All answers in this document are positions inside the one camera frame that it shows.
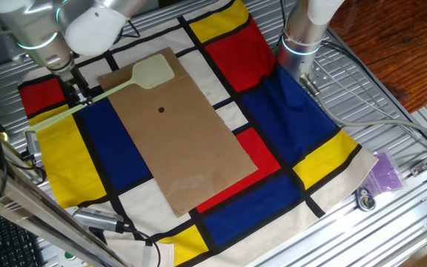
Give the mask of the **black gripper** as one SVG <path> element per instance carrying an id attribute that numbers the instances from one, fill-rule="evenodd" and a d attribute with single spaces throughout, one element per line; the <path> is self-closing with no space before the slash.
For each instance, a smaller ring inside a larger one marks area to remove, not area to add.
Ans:
<path id="1" fill-rule="evenodd" d="M 66 70 L 62 73 L 62 81 L 74 96 L 77 105 L 92 105 L 93 99 L 88 96 L 88 83 L 79 70 Z"/>

